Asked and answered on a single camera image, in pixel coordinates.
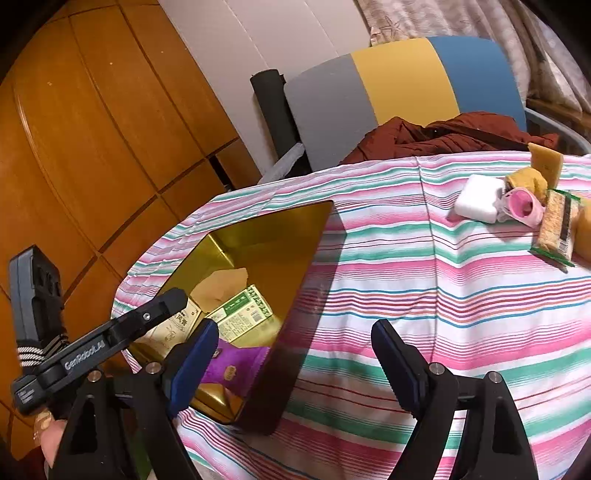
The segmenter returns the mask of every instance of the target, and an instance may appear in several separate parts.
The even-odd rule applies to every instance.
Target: yellow sponge
[[[535,143],[528,143],[527,148],[531,152],[531,166],[546,179],[549,189],[555,189],[562,172],[562,153]]]

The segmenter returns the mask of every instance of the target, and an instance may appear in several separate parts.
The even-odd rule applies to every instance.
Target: blue gripper pad
[[[174,418],[189,406],[197,387],[217,350],[217,323],[203,319],[184,343],[175,345],[164,360],[163,390],[168,402],[168,415]]]

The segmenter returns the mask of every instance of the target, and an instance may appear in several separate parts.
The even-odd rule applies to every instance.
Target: red-brown fabric
[[[426,127],[395,116],[366,134],[341,164],[442,153],[527,151],[530,142],[556,148],[558,135],[536,137],[520,131],[512,117],[489,112],[461,113]]]

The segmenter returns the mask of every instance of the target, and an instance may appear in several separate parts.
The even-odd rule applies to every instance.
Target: wooden cabinet
[[[260,178],[155,0],[70,0],[17,58],[0,85],[0,435],[16,457],[33,420],[10,417],[9,259],[35,243],[59,267],[78,338],[137,258],[225,191],[214,155],[235,187]]]

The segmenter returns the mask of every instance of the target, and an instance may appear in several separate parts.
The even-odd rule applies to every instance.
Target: screw
[[[442,364],[434,362],[429,364],[429,370],[432,374],[441,375],[445,371],[445,367]]]
[[[88,374],[88,380],[90,382],[98,382],[100,380],[100,378],[103,376],[102,373],[100,373],[98,370],[93,370],[92,372],[90,372]]]
[[[493,383],[501,383],[503,377],[499,372],[488,372],[488,379]]]
[[[157,374],[161,370],[162,370],[162,365],[160,365],[158,362],[151,362],[148,365],[146,365],[146,371],[150,375]]]

